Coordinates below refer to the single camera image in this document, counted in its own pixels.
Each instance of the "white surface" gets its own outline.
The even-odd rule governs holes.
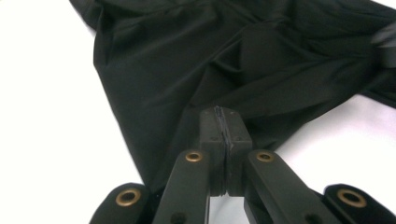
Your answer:
[[[88,223],[112,189],[141,182],[92,65],[93,34],[64,0],[0,0],[0,32],[0,223]],[[395,212],[395,124],[394,109],[358,96],[279,154],[310,188],[354,185]],[[225,197],[210,218],[247,223]]]

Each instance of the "hole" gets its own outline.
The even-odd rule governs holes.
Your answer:
[[[268,152],[259,152],[257,154],[257,159],[259,161],[269,162],[269,161],[273,161],[274,160],[274,156],[272,154],[268,153]]]
[[[199,152],[191,152],[186,155],[187,161],[200,161],[202,159],[202,154]]]
[[[187,221],[186,214],[184,213],[174,213],[171,216],[172,224],[185,224]]]
[[[128,192],[128,193],[123,194],[123,195],[121,196],[121,199],[122,199],[123,201],[126,202],[126,201],[131,201],[131,200],[133,200],[134,197],[135,197],[135,195],[134,195],[133,192]]]
[[[359,193],[351,189],[339,189],[337,197],[343,202],[353,207],[363,208],[367,205],[366,200]]]
[[[321,224],[322,220],[318,215],[308,214],[305,216],[305,221],[308,224]]]
[[[360,201],[360,199],[354,194],[345,193],[344,197],[346,197],[348,200],[350,200],[350,201],[352,201],[354,203],[358,203]]]
[[[139,189],[125,189],[117,195],[116,203],[122,207],[130,206],[137,203],[140,196]]]

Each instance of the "brass grommet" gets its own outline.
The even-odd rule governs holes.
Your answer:
[[[139,189],[125,189],[117,195],[116,203],[121,207],[130,206],[139,201],[141,196]]]
[[[201,152],[193,151],[186,155],[187,161],[197,162],[202,159],[203,155]]]
[[[258,152],[256,158],[259,161],[270,162],[274,160],[274,155],[268,152]]]
[[[343,203],[349,204],[354,207],[363,208],[367,205],[367,202],[363,196],[350,189],[339,189],[337,191],[337,197]]]

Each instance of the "black garment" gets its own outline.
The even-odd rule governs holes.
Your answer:
[[[237,110],[255,147],[276,149],[304,123],[394,78],[371,40],[396,11],[368,0],[71,2],[97,31],[94,64],[154,192],[193,147],[202,109]]]

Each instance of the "black nylon fabric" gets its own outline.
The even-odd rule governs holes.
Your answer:
[[[365,0],[71,2],[97,31],[95,67],[153,192],[194,147],[201,110],[238,111],[255,147],[276,149],[386,74],[371,39],[396,21]]]

